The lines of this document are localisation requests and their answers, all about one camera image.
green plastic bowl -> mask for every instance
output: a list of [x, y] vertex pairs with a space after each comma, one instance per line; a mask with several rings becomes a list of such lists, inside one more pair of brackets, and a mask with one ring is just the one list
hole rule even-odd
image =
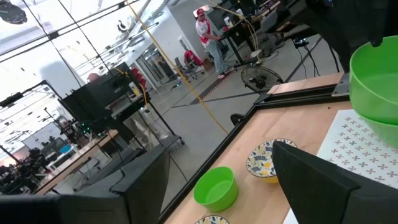
[[350, 61], [349, 98], [359, 114], [398, 125], [398, 36], [385, 37], [379, 47], [367, 43]]
[[373, 130], [373, 132], [388, 145], [398, 148], [398, 125], [384, 124], [373, 121], [358, 113], [366, 124]]
[[211, 212], [222, 211], [231, 206], [238, 196], [238, 185], [228, 167], [217, 167], [200, 177], [193, 198]]

patterned bowl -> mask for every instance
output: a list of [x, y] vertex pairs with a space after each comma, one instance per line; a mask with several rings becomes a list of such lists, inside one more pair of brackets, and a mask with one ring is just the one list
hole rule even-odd
[[198, 220], [195, 224], [229, 224], [229, 222], [223, 217], [211, 215]]
[[272, 139], [256, 147], [246, 161], [246, 168], [255, 177], [263, 178], [267, 183], [278, 183], [274, 164], [272, 163], [272, 144], [274, 141], [281, 141], [293, 147], [297, 147], [294, 142], [288, 139]]

wooden tabletop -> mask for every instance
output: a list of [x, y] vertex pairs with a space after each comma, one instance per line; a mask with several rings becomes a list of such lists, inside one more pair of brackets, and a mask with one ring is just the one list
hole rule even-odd
[[109, 132], [110, 136], [107, 135], [103, 138], [97, 145], [98, 139], [92, 140], [85, 147], [79, 150], [80, 155], [74, 154], [70, 159], [61, 164], [57, 170], [60, 172], [49, 174], [44, 180], [41, 182], [41, 186], [39, 190], [36, 192], [37, 195], [43, 195], [55, 187], [59, 182], [61, 182], [67, 175], [73, 172], [80, 164], [87, 161], [89, 157], [93, 157], [93, 154], [100, 149], [101, 146], [104, 146], [111, 138], [115, 137], [118, 134], [117, 130], [111, 130]]
[[[306, 88], [338, 82], [332, 76], [327, 80], [318, 77], [293, 82], [287, 85], [289, 88], [283, 84], [274, 91], [294, 91], [298, 86]], [[283, 223], [290, 207], [280, 185], [265, 183], [251, 175], [246, 170], [248, 155], [258, 145], [275, 138], [292, 140], [298, 148], [316, 154], [337, 111], [351, 108], [351, 103], [345, 101], [258, 111], [212, 166], [228, 166], [233, 170], [239, 186], [235, 203], [222, 212], [209, 212], [195, 202], [192, 190], [165, 223], [195, 223], [208, 215], [224, 217], [230, 224]]]
[[268, 94], [287, 93], [295, 90], [304, 90], [308, 88], [336, 84], [340, 81], [340, 78], [343, 74], [343, 72], [340, 72], [336, 74], [324, 75], [321, 77], [309, 78], [296, 82], [275, 85], [268, 91]]

patterned tablecloth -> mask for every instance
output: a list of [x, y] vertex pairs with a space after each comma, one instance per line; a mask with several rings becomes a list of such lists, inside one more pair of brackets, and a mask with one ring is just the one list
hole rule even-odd
[[[337, 112], [318, 157], [398, 189], [398, 149], [380, 140], [354, 110]], [[296, 224], [289, 210], [284, 224]]]

red cap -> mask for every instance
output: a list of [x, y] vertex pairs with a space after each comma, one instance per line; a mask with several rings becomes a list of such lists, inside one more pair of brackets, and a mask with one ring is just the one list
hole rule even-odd
[[204, 14], [205, 14], [205, 11], [203, 9], [198, 9], [197, 10], [197, 15], [198, 16], [201, 16], [201, 15], [204, 15]]

